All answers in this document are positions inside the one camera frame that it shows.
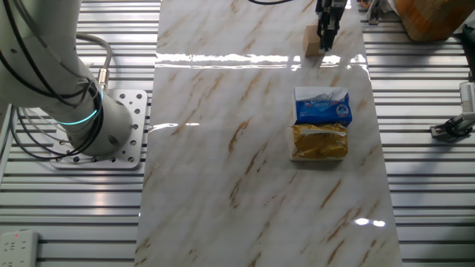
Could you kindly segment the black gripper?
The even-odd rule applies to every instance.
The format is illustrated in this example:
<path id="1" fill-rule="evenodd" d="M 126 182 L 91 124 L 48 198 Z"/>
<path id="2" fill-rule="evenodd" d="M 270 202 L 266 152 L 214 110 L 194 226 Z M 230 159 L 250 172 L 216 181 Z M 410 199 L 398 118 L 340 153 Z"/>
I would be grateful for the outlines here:
<path id="1" fill-rule="evenodd" d="M 322 48 L 328 52 L 333 47 L 335 22 L 340 22 L 345 11 L 346 0 L 317 0 L 318 36 L 323 39 Z"/>

